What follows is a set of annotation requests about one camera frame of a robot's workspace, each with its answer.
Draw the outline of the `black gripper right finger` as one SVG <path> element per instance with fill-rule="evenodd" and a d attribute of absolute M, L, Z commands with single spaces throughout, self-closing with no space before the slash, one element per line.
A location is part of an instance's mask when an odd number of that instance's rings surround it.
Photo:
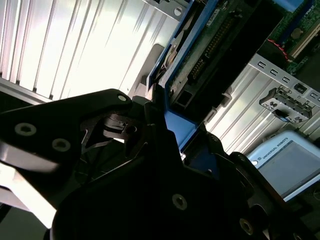
<path fill-rule="evenodd" d="M 204 124 L 198 130 L 204 141 L 201 162 L 205 172 L 221 183 L 228 210 L 235 213 L 239 207 L 244 208 L 237 218 L 244 239 L 316 239 L 244 154 L 227 154 L 221 141 Z"/>

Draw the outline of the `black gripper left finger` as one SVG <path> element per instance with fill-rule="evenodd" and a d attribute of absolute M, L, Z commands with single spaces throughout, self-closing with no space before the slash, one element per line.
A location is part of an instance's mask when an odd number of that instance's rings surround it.
<path fill-rule="evenodd" d="M 132 171 L 90 183 L 73 193 L 66 208 L 98 213 L 112 208 L 189 212 L 193 195 L 183 184 L 175 136 L 164 119 L 165 94 L 128 97 L 107 89 L 9 110 L 0 115 L 0 185 L 33 213 L 56 211 L 48 198 L 70 177 L 80 156 L 112 139 L 124 140 L 128 160 L 165 154 L 171 167 Z"/>

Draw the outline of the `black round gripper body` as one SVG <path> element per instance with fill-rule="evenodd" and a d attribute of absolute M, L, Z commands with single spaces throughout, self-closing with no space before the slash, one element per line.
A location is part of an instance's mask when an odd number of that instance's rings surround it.
<path fill-rule="evenodd" d="M 141 155 L 60 205 L 53 240 L 248 240 L 250 210 L 235 165 L 204 127 L 189 164 L 174 133 L 147 127 Z"/>

